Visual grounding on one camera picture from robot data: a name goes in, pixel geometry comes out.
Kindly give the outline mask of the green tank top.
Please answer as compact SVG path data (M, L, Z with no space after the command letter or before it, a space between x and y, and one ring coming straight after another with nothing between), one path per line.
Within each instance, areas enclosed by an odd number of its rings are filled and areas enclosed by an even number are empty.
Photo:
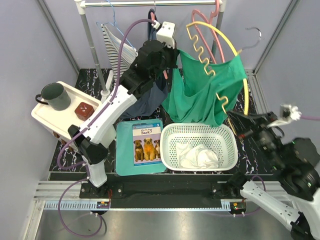
M232 60L210 64L214 74L188 53L179 54L182 69L174 69L172 86L162 106L175 123L203 123L220 126L243 89L246 72L239 55Z

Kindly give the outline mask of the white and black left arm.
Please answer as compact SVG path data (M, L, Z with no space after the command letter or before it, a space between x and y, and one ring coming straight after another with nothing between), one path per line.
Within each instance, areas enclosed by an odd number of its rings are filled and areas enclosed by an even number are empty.
M178 55L175 45L158 40L145 41L128 70L117 78L107 100L81 126L68 128L71 140L87 165L86 179L91 183L90 192L95 197L103 198L108 193L104 159L116 137L115 121L154 86L155 80L167 68L178 67Z

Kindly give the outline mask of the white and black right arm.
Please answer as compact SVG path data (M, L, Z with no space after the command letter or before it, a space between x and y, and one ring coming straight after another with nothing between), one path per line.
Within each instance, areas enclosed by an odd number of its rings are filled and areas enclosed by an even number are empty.
M243 197L276 218L294 240L320 238L320 176L316 166L320 161L317 148L310 138L297 137L283 144L274 128L298 121L301 112L296 106L282 106L281 115L272 111L245 115L229 111L228 116L240 123L237 137L251 138L270 162L280 186L296 203L290 207L260 189L245 174L236 172L226 183L228 195Z

